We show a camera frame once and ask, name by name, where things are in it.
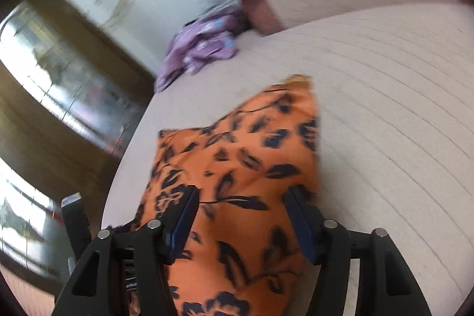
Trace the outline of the orange black floral garment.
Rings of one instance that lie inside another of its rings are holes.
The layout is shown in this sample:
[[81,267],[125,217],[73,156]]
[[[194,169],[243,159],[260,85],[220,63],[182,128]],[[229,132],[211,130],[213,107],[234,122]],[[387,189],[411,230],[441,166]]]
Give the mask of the orange black floral garment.
[[205,128],[163,130],[133,229],[160,217],[187,186],[200,202],[166,273],[180,315],[282,315],[303,266],[284,194],[318,188],[316,99],[293,75]]

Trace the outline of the brown door with stained glass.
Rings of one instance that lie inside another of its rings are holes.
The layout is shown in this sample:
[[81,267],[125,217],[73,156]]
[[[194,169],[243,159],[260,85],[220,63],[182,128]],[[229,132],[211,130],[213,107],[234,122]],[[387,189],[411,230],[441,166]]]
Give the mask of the brown door with stained glass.
[[54,293],[72,251],[61,200],[93,229],[153,78],[65,0],[1,0],[1,262]]

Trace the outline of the pink quilted mattress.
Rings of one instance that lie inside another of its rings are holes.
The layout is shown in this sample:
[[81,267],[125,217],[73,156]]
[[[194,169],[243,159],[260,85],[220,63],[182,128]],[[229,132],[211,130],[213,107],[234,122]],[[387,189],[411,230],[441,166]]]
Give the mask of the pink quilted mattress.
[[434,315],[473,287],[473,7],[366,9],[261,37],[152,98],[124,153],[103,225],[131,221],[162,129],[212,124],[293,74],[320,108],[318,206],[345,227],[382,227]]

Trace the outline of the purple floral garment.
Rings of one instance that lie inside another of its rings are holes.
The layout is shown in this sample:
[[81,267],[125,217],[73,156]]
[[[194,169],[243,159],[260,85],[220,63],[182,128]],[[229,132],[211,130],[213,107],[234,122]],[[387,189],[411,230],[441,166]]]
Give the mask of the purple floral garment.
[[180,75],[192,75],[217,60],[227,60],[238,52],[236,37],[247,28],[239,7],[226,7],[185,25],[175,34],[155,80],[156,92],[163,92]]

